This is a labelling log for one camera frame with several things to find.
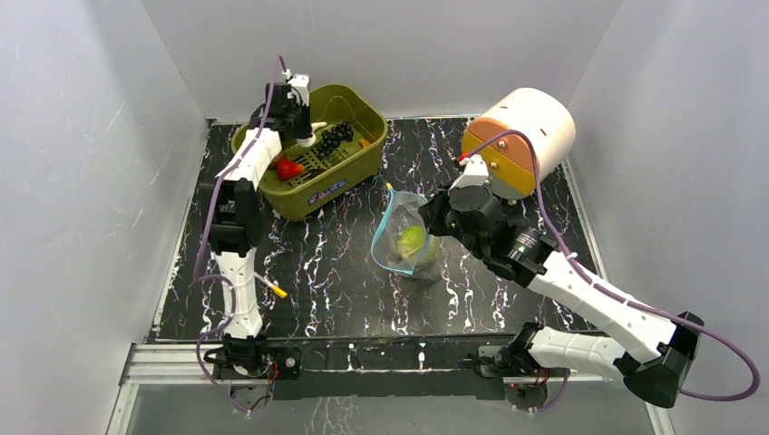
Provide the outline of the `white mushroom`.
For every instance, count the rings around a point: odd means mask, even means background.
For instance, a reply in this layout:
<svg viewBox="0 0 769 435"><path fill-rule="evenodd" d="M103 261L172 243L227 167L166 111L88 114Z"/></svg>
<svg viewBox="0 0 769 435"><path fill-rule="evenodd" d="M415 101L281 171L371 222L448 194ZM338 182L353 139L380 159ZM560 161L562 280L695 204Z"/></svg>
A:
<svg viewBox="0 0 769 435"><path fill-rule="evenodd" d="M327 126L325 121L311 122L309 132L305 137L296 137L297 145L308 148L317 142L317 133Z"/></svg>

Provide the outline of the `clear zip top bag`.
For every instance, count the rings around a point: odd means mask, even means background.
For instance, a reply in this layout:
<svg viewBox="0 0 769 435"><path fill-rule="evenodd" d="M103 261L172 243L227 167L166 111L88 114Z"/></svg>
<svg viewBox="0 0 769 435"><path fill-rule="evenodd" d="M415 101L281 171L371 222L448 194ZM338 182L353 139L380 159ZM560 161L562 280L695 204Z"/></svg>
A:
<svg viewBox="0 0 769 435"><path fill-rule="evenodd" d="M439 240L430 235L419 213L428 203L419 193L387 187L386 209L374 233L370 253L378 266L405 278L435 280Z"/></svg>

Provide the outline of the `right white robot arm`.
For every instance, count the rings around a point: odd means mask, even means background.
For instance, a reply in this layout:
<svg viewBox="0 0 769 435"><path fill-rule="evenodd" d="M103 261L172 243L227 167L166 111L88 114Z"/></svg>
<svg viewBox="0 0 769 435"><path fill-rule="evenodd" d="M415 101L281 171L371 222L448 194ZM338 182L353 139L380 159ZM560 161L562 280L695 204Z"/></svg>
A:
<svg viewBox="0 0 769 435"><path fill-rule="evenodd" d="M490 376L568 369L620 381L660 408L675 404L696 357L702 320L684 312L675 322L631 307L633 297L602 294L592 274L580 276L553 239L518 224L487 188L441 188L418 208L428 234L453 237L496 276L566 306L599 329L565 333L526 323L493 355L476 361Z"/></svg>

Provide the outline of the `green cabbage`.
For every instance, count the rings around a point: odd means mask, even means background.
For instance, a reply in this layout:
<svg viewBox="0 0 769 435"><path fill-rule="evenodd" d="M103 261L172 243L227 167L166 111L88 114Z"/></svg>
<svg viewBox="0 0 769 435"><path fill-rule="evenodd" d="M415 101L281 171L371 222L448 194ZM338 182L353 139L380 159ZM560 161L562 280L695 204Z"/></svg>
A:
<svg viewBox="0 0 769 435"><path fill-rule="evenodd" d="M430 265L438 254L438 241L417 225L406 227L394 237L394 253L400 261L415 268Z"/></svg>

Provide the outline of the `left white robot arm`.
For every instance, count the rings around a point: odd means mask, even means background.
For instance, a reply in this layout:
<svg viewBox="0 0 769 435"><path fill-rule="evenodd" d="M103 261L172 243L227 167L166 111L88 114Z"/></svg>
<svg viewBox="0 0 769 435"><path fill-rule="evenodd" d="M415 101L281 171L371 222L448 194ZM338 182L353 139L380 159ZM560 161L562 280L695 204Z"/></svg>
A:
<svg viewBox="0 0 769 435"><path fill-rule="evenodd" d="M309 77L297 74L267 88L267 100L241 129L234 157L208 188L204 235L223 276L222 348L214 364L261 377L271 363L258 307L255 259L262 237L258 185L283 150L283 139L315 139L309 119Z"/></svg>

